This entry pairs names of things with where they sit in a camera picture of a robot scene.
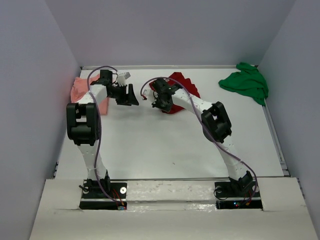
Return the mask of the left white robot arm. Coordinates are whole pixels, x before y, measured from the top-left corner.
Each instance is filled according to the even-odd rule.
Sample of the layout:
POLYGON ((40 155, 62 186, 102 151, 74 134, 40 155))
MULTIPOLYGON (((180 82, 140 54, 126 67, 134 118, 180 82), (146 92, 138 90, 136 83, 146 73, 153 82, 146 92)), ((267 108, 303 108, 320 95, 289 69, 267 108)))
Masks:
POLYGON ((121 106, 137 106, 133 84, 127 83, 129 72, 112 72, 105 66, 97 68, 96 80, 86 79, 86 93, 76 102, 66 106, 67 136, 78 147, 87 170, 86 183, 81 186, 84 193, 102 194, 113 202, 108 170, 100 155, 102 122, 99 105, 105 99, 114 99, 121 106))

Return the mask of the red t shirt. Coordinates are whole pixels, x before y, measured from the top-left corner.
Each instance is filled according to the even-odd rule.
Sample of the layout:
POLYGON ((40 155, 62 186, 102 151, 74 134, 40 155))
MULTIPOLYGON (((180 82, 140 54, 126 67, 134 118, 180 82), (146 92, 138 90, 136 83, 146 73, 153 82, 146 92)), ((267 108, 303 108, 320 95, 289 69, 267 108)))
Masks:
POLYGON ((168 77, 156 77, 150 81, 149 89, 157 94, 169 94, 172 97, 173 106, 168 115, 176 114, 182 110, 195 113, 199 110, 197 101, 200 94, 190 78, 184 77, 181 72, 174 72, 168 77))

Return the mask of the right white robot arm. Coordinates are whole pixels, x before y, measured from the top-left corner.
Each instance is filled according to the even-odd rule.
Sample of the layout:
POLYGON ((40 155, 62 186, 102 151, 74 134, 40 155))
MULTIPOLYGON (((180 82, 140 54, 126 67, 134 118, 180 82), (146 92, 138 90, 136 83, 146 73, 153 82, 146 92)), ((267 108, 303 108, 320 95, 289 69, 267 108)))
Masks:
POLYGON ((205 138, 217 147, 223 159, 232 193, 251 199, 258 188, 257 176, 238 157, 232 139, 232 124, 224 105, 201 99, 179 82, 170 85, 166 79, 156 78, 149 85, 150 90, 144 92, 152 97, 152 107, 168 113, 176 105, 195 114, 205 138))

